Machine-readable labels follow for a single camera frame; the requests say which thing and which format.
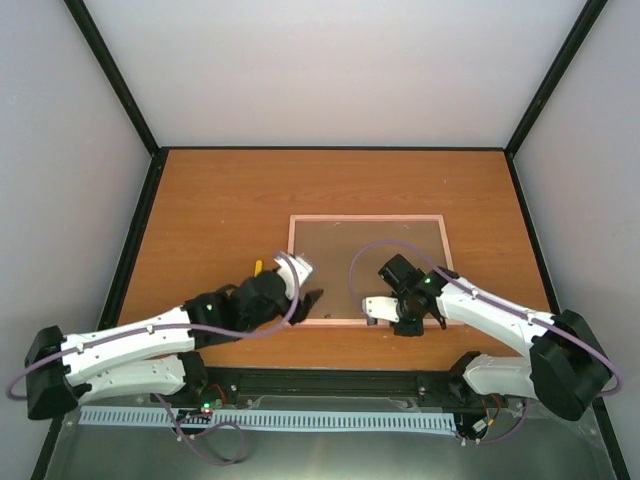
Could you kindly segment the pink picture frame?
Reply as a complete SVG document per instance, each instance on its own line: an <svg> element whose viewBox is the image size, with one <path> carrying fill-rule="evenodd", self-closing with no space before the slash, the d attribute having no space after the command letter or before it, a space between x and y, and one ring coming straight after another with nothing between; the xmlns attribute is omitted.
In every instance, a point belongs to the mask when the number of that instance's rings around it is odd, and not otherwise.
<svg viewBox="0 0 640 480"><path fill-rule="evenodd" d="M441 215L293 215L288 251L313 266L305 289L324 290L308 328L367 328L361 301L391 294L378 271L396 254L425 272L422 255L454 268Z"/></svg>

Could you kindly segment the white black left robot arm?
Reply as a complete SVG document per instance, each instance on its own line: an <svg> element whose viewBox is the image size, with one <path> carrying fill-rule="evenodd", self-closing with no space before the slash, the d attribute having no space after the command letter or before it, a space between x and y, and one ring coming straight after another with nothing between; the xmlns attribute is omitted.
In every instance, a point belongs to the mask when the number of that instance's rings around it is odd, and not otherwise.
<svg viewBox="0 0 640 480"><path fill-rule="evenodd" d="M68 335L57 326L41 329L24 359L28 419L138 393L201 400L208 378L199 349L257 337L271 321L305 321L323 295L302 292L307 278L288 268L267 270L123 327Z"/></svg>

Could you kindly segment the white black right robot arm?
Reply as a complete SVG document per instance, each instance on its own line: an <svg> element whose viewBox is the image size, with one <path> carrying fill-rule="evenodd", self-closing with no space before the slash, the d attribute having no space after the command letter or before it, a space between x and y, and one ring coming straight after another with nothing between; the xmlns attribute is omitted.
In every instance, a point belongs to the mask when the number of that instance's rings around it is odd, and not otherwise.
<svg viewBox="0 0 640 480"><path fill-rule="evenodd" d="M423 272L397 254L378 272L388 296L367 297L365 315L391 323L395 335L424 333L433 317L470 326L516 351L514 357L476 355L462 369L464 383L478 395L531 398L556 416L579 420L614 377L587 321L577 312L532 310L478 288L444 267Z"/></svg>

